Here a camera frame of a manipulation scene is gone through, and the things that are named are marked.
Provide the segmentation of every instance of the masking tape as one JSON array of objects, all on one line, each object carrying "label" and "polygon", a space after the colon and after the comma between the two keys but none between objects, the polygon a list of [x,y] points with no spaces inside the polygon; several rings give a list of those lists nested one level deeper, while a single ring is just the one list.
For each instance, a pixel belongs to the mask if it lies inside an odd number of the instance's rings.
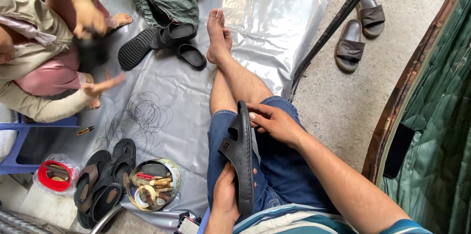
[{"label": "masking tape", "polygon": [[149,207],[149,204],[142,201],[142,199],[140,197],[140,193],[144,189],[146,189],[150,193],[150,197],[152,198],[152,200],[156,199],[156,191],[154,190],[154,188],[152,188],[152,186],[150,186],[150,185],[140,185],[139,189],[134,194],[134,200],[136,200],[137,205],[141,208]]}]

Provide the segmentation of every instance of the concrete floor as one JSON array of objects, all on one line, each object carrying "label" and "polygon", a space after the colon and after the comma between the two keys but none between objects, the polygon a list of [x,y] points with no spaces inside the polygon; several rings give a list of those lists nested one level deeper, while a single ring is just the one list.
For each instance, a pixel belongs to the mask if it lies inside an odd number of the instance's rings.
[{"label": "concrete floor", "polygon": [[[313,44],[344,1],[330,0]],[[373,129],[397,79],[444,2],[376,1],[384,8],[386,28],[374,40],[362,38],[366,46],[358,69],[353,74],[344,74],[335,64],[339,29],[309,66],[294,101],[309,133],[358,171],[362,169]],[[349,17],[354,18],[356,11]],[[126,211],[117,219],[109,233],[163,233]],[[88,233],[77,224],[72,229]]]}]

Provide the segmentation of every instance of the woman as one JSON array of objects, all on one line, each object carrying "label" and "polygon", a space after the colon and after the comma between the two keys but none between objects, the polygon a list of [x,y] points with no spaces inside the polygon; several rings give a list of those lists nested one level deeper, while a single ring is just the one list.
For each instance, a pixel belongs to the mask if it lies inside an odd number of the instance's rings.
[{"label": "woman", "polygon": [[[97,108],[101,92],[124,75],[94,84],[90,74],[77,72],[72,31],[80,38],[93,27],[104,35],[131,22],[128,14],[110,16],[98,0],[0,0],[0,103],[38,122]],[[61,100],[43,97],[67,89],[78,91]]]}]

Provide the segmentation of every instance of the plastic bag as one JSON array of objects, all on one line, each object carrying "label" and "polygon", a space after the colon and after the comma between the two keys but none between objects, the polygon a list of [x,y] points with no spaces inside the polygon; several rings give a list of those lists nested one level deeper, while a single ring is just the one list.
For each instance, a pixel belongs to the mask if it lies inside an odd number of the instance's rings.
[{"label": "plastic bag", "polygon": [[[70,174],[69,181],[54,181],[51,178],[47,178],[46,171],[44,167],[48,164],[56,164],[63,166]],[[46,158],[43,164],[39,169],[34,173],[32,179],[33,182],[37,183],[38,186],[47,193],[52,193],[55,195],[61,196],[73,196],[77,188],[75,185],[82,173],[82,166],[69,158],[65,154],[51,154]]]}]

